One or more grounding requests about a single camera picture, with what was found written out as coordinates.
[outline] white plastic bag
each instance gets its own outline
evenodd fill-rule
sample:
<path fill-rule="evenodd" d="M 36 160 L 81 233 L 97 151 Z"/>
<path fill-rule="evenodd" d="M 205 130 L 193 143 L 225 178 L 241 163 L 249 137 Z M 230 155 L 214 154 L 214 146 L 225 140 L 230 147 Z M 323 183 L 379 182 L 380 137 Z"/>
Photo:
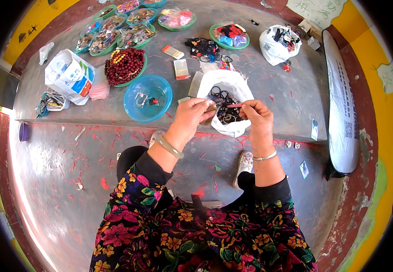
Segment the white plastic bag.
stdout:
<path fill-rule="evenodd" d="M 228 70 L 212 70 L 205 73 L 196 97 L 209 98 L 210 90 L 215 85 L 219 86 L 221 90 L 228 91 L 235 101 L 245 102 L 254 99 L 247 82 L 240 73 Z M 212 120 L 212 127 L 219 133 L 235 138 L 245 133 L 245 129 L 250 125 L 250 120 L 232 122 L 227 125 L 223 125 L 216 116 Z"/>
<path fill-rule="evenodd" d="M 264 31 L 259 38 L 261 52 L 263 53 L 266 61 L 273 66 L 280 64 L 281 62 L 285 62 L 290 57 L 296 56 L 299 53 L 299 48 L 302 44 L 301 40 L 299 40 L 299 42 L 295 43 L 295 45 L 293 46 L 294 50 L 289 52 L 287 47 L 273 39 L 278 28 L 282 30 L 289 29 L 288 27 L 277 24 L 269 27 L 269 29 Z M 299 36 L 292 30 L 290 30 L 290 34 L 294 39 L 299 38 Z"/>
<path fill-rule="evenodd" d="M 44 64 L 44 62 L 47 60 L 48 58 L 48 53 L 50 52 L 50 50 L 54 47 L 54 43 L 50 42 L 47 45 L 42 46 L 39 49 L 39 65 Z"/>
<path fill-rule="evenodd" d="M 45 84 L 76 105 L 84 105 L 95 68 L 69 49 L 60 51 L 45 68 Z"/>

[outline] woman's left hand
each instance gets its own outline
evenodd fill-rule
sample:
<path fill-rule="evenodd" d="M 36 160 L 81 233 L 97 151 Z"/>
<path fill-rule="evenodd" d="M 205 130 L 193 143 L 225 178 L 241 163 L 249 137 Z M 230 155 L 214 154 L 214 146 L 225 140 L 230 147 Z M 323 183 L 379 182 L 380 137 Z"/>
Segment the woman's left hand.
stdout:
<path fill-rule="evenodd" d="M 181 102 L 175 120 L 163 138 L 182 151 L 195 135 L 198 124 L 215 115 L 215 111 L 205 112 L 211 104 L 214 104 L 212 100 L 203 98 L 191 98 Z"/>

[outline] qr code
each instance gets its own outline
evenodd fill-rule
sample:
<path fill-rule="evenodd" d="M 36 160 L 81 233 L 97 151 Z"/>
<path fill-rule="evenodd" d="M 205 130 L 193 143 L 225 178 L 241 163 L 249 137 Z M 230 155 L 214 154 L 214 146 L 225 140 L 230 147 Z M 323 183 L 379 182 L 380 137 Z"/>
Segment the qr code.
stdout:
<path fill-rule="evenodd" d="M 344 122 L 344 137 L 345 138 L 352 138 L 352 123 L 351 122 Z"/>

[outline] paper card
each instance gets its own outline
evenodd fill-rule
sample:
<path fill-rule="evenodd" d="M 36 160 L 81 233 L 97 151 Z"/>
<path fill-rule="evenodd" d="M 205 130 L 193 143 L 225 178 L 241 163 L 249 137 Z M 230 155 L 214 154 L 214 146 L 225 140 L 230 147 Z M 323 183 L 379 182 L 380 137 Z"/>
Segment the paper card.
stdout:
<path fill-rule="evenodd" d="M 303 161 L 301 163 L 301 165 L 299 166 L 299 169 L 301 169 L 302 177 L 306 178 L 309 174 L 309 171 L 308 171 L 308 167 L 307 167 L 307 164 L 305 163 L 305 161 Z"/>
<path fill-rule="evenodd" d="M 311 138 L 317 141 L 317 131 L 319 130 L 319 122 L 313 119 L 311 123 Z"/>

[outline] handwritten paper sign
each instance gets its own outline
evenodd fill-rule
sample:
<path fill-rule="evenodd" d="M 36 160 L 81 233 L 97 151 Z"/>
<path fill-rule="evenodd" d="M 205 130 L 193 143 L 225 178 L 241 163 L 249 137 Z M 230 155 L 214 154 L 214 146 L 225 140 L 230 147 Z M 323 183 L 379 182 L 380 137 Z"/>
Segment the handwritten paper sign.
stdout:
<path fill-rule="evenodd" d="M 382 87 L 386 94 L 393 93 L 393 62 L 381 64 L 376 69 L 379 78 L 382 80 Z"/>
<path fill-rule="evenodd" d="M 318 30 L 331 25 L 338 17 L 347 0 L 288 0 L 287 7 L 304 17 Z"/>

